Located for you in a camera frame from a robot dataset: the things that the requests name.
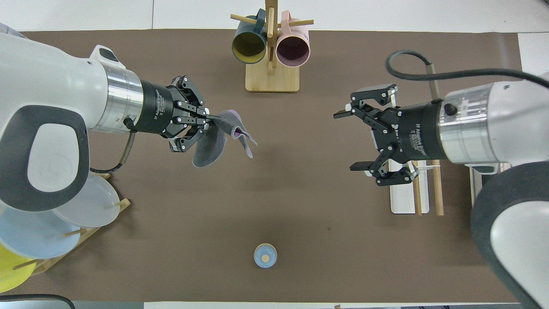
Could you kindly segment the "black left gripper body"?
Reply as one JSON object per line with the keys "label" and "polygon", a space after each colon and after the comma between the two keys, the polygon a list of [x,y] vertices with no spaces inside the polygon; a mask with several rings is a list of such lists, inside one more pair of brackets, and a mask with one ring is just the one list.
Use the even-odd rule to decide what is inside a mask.
{"label": "black left gripper body", "polygon": [[146,80],[141,81],[143,106],[141,110],[141,131],[172,138],[176,134],[172,125],[173,85],[163,86]]}

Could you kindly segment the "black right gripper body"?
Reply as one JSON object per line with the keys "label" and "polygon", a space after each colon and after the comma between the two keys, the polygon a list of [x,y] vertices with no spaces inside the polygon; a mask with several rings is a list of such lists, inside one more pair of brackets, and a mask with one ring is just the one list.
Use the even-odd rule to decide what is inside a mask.
{"label": "black right gripper body", "polygon": [[441,100],[403,108],[388,107],[397,116],[397,146],[390,159],[405,164],[408,161],[447,160],[439,131]]}

